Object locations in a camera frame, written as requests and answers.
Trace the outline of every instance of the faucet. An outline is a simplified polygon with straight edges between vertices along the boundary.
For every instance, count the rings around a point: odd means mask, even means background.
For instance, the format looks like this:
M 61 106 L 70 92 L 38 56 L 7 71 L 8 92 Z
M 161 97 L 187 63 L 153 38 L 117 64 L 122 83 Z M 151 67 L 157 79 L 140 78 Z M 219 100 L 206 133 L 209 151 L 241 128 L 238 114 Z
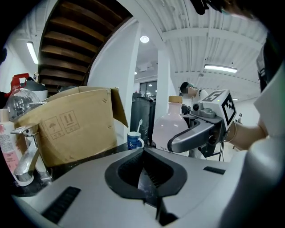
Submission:
M 28 181 L 32 178 L 36 168 L 43 181 L 50 181 L 52 176 L 47 171 L 40 155 L 41 141 L 38 132 L 38 124 L 30 124 L 27 126 L 18 127 L 11 134 L 23 134 L 26 141 L 30 142 L 29 147 L 20 159 L 14 175 L 19 181 Z

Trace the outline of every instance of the recessed light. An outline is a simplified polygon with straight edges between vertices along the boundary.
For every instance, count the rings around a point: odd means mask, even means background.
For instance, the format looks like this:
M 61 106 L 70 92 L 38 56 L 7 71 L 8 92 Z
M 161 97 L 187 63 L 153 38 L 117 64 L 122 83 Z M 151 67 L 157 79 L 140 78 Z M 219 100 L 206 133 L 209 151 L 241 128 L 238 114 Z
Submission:
M 227 67 L 227 66 L 208 65 L 208 64 L 205 65 L 205 69 L 221 70 L 221 71 L 227 71 L 231 73 L 237 72 L 236 68 Z
M 148 38 L 148 36 L 142 36 L 142 37 L 141 37 L 141 42 L 142 42 L 142 43 L 145 44 L 145 43 L 147 43 L 148 41 L 150 41 L 150 39 Z
M 39 61 L 37 60 L 37 55 L 35 52 L 34 44 L 33 42 L 28 42 L 27 43 L 28 51 L 30 52 L 30 55 L 34 61 L 35 64 L 39 64 Z

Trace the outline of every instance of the round ceiling light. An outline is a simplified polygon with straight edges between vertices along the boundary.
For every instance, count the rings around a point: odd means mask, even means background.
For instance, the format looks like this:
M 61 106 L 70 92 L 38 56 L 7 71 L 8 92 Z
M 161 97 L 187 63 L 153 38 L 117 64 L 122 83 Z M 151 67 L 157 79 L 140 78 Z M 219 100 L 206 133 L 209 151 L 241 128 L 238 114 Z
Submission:
M 150 41 L 150 39 L 149 39 L 147 36 L 142 36 L 142 37 L 141 37 L 141 42 L 142 42 L 142 43 L 145 44 L 145 43 L 147 43 L 148 41 Z

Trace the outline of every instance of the red spray nozzle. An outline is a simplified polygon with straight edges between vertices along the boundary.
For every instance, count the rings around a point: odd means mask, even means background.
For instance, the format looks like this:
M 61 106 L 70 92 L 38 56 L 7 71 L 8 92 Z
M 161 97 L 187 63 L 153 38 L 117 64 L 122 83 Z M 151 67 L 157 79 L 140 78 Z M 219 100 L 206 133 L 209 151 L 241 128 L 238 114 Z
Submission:
M 18 89 L 21 87 L 20 85 L 20 78 L 28 78 L 29 74 L 28 73 L 21 73 L 21 74 L 16 74 L 13 76 L 12 81 L 11 81 L 11 91 L 7 94 L 5 94 L 5 97 L 8 98 L 11 95 L 11 92 L 15 89 Z

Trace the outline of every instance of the cardboard box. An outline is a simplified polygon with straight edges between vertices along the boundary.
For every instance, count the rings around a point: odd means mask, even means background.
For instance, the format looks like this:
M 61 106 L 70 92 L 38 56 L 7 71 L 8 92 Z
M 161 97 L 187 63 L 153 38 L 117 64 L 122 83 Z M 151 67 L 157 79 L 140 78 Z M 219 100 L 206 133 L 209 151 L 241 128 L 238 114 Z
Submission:
M 118 89 L 76 87 L 48 98 L 19 118 L 16 127 L 39 123 L 47 167 L 74 162 L 117 146 L 113 118 L 128 127 Z

